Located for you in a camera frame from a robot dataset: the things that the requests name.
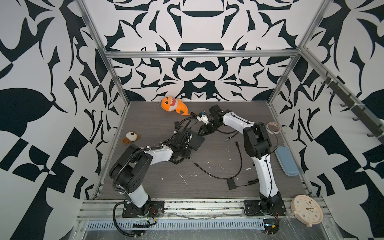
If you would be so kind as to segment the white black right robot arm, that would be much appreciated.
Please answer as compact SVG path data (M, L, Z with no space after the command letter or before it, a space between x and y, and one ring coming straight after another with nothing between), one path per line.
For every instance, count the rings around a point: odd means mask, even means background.
M221 126L228 126L243 135L246 153L254 162L257 170L260 196L271 199L277 196L279 189L273 176L271 166L272 143L266 126L263 123L248 121L231 110L222 110L218 105L209 108L211 114L203 119L199 135L207 136L218 130Z

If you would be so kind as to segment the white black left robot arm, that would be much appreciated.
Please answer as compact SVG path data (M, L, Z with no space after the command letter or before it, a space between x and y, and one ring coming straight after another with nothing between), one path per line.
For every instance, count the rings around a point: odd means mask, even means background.
M130 145L110 170L113 190L135 207L144 207L150 202L143 187L150 166L163 162L175 165L182 162L191 154L192 139L193 134L190 132L177 132L170 141L156 147Z

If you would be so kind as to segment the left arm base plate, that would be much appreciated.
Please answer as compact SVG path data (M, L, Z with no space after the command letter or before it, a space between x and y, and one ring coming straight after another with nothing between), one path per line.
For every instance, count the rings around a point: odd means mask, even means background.
M123 208L123 218L149 217L155 218L163 214L165 202L148 200L141 208L133 203L125 203Z

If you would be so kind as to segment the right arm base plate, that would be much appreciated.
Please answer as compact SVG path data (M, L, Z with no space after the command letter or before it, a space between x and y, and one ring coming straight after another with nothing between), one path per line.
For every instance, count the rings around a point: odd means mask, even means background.
M277 200L245 200L244 201L244 214L249 217L254 216L279 216L286 215L286 207L284 201Z

